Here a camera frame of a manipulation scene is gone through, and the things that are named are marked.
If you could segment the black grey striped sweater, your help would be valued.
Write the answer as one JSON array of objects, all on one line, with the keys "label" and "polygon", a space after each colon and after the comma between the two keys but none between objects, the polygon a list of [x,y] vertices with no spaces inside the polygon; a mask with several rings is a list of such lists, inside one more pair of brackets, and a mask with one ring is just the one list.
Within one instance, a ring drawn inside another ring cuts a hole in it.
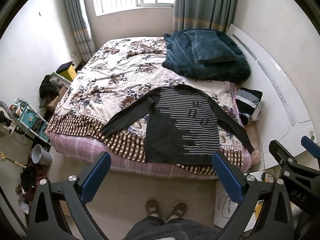
[{"label": "black grey striped sweater", "polygon": [[146,162],[210,165],[220,150],[220,127],[254,151],[245,129],[209,95],[182,84],[149,91],[115,114],[101,132],[108,137],[145,116]]}]

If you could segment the dark clothes pile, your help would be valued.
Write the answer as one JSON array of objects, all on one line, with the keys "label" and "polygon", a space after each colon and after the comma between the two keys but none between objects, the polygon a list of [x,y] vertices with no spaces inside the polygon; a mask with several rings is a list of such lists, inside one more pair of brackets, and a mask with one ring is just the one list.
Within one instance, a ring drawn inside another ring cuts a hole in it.
[{"label": "dark clothes pile", "polygon": [[59,86],[50,82],[50,75],[46,75],[39,88],[40,105],[39,108],[45,107],[48,103],[59,96]]}]

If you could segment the white bed headboard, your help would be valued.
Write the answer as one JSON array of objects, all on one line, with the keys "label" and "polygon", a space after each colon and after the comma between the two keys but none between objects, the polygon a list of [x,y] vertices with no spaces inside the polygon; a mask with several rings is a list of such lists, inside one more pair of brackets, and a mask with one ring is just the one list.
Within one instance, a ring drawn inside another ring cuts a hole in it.
[{"label": "white bed headboard", "polygon": [[229,27],[227,35],[241,49],[251,69],[243,86],[263,93],[260,118],[254,122],[261,160],[252,169],[266,170],[278,164],[268,150],[270,141],[279,141],[296,157],[305,151],[301,138],[307,136],[317,142],[316,132],[300,95],[276,61],[235,25]]}]

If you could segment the white cardboard box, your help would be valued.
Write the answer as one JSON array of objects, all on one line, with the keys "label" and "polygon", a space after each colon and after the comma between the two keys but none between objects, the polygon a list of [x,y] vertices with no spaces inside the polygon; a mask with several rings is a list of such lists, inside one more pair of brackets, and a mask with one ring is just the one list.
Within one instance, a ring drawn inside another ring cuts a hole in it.
[{"label": "white cardboard box", "polygon": [[[264,181],[271,183],[274,181],[273,174],[267,171],[257,171],[252,172],[251,175],[255,176],[258,181]],[[244,230],[244,235],[248,235],[253,229],[257,218],[259,216],[260,210],[262,208],[263,201],[260,200],[257,202],[254,211],[249,219],[249,222]],[[214,207],[214,218],[213,222],[216,226],[223,228],[229,219],[232,217],[235,212],[238,204],[233,202],[229,195],[227,194],[225,188],[223,187],[220,180],[216,182],[216,191],[215,191],[215,207]]]}]

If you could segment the striped folded cloth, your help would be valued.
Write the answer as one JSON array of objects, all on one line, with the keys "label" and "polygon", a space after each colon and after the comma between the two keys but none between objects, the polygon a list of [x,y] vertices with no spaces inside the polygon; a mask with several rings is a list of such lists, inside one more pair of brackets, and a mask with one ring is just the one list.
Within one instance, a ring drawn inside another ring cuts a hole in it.
[{"label": "striped folded cloth", "polygon": [[240,88],[236,94],[236,104],[243,125],[257,121],[262,108],[263,92],[248,88]]}]

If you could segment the left slipper foot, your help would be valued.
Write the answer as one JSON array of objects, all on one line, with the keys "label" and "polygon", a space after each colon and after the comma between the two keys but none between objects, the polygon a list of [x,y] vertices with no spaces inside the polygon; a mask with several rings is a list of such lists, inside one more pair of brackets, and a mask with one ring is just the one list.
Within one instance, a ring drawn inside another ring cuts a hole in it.
[{"label": "left slipper foot", "polygon": [[150,199],[145,203],[145,211],[147,216],[160,218],[160,209],[158,203],[154,199]]}]

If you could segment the slipper foot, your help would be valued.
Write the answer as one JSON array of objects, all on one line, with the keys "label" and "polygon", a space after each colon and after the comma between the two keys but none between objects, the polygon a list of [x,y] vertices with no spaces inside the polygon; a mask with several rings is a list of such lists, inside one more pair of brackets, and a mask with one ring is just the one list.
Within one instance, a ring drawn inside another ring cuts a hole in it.
[{"label": "slipper foot", "polygon": [[187,212],[187,209],[188,208],[185,202],[177,202],[168,213],[165,222],[176,218],[183,218],[185,213]]},{"label": "slipper foot", "polygon": [[158,203],[154,199],[150,199],[145,203],[145,211],[147,216],[160,218],[160,209]]}]

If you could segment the right slipper foot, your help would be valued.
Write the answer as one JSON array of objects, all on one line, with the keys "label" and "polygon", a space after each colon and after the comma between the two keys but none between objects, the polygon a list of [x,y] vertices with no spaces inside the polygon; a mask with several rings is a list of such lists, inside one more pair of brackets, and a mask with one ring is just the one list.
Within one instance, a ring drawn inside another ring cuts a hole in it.
[{"label": "right slipper foot", "polygon": [[185,213],[187,212],[187,209],[188,208],[185,202],[177,202],[168,213],[165,222],[176,218],[183,218]]}]

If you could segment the teal storage rack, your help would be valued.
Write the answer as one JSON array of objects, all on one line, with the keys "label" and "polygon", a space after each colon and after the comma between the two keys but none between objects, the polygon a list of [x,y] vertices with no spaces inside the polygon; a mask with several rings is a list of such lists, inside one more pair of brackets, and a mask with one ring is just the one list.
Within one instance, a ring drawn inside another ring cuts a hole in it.
[{"label": "teal storage rack", "polygon": [[50,139],[46,133],[48,122],[28,102],[18,98],[9,109],[20,128],[25,128],[32,135],[50,145]]}]

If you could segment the yellow box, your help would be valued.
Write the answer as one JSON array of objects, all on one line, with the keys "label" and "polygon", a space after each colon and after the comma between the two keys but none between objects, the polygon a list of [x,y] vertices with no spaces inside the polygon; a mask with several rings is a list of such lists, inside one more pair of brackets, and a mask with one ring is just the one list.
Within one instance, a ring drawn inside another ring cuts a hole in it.
[{"label": "yellow box", "polygon": [[63,76],[69,81],[73,81],[76,77],[73,61],[62,64],[56,71],[57,74]]}]

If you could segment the dark teal pillow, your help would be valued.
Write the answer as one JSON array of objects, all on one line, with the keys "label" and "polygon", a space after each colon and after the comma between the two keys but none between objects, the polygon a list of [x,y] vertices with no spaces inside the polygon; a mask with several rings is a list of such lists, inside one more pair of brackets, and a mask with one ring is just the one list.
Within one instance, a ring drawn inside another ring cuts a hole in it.
[{"label": "dark teal pillow", "polygon": [[185,34],[191,41],[196,63],[221,63],[238,60],[236,54],[219,39],[214,31],[189,30]]}]

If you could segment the floral fleece blanket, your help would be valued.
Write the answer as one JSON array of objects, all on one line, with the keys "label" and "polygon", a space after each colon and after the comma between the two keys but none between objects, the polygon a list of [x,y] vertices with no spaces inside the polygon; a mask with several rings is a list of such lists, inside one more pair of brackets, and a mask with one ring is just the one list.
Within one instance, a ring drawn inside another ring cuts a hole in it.
[{"label": "floral fleece blanket", "polygon": [[116,113],[156,87],[189,85],[211,96],[239,120],[236,87],[225,81],[196,81],[162,66],[166,58],[161,37],[120,38],[106,42],[78,72],[49,122],[50,142],[68,159],[92,163],[102,151],[110,153],[113,171],[159,178],[214,179],[211,167],[146,163],[146,121],[140,119],[105,138],[101,128]]}]

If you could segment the dark teal folded blanket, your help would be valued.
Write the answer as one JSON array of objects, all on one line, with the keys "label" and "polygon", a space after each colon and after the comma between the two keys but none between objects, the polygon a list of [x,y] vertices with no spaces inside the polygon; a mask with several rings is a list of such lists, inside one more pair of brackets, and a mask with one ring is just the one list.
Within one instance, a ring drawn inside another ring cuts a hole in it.
[{"label": "dark teal folded blanket", "polygon": [[181,30],[164,34],[167,55],[164,68],[194,80],[241,83],[250,66],[236,43],[218,30]]}]

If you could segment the left grey curtain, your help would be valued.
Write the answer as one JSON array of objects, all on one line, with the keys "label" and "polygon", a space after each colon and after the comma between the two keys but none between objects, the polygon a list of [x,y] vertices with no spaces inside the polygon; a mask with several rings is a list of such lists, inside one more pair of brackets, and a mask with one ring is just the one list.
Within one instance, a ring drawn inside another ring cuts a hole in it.
[{"label": "left grey curtain", "polygon": [[65,4],[81,58],[88,62],[96,50],[84,0],[65,0]]}]

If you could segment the grey curtain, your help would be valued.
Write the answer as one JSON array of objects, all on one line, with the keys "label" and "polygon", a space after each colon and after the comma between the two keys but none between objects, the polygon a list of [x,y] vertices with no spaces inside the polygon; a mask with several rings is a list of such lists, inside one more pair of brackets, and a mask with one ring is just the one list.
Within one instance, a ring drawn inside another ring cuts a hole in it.
[{"label": "grey curtain", "polygon": [[175,0],[172,31],[214,29],[225,33],[234,7],[235,0]]},{"label": "grey curtain", "polygon": [[81,58],[88,62],[96,50],[84,0],[65,0],[65,4]]}]

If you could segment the right grey curtain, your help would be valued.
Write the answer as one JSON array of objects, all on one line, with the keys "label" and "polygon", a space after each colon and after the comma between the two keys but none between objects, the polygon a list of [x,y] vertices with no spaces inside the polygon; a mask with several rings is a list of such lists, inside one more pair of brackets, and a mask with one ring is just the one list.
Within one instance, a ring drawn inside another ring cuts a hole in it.
[{"label": "right grey curtain", "polygon": [[172,31],[214,29],[225,33],[234,7],[235,0],[175,0]]}]

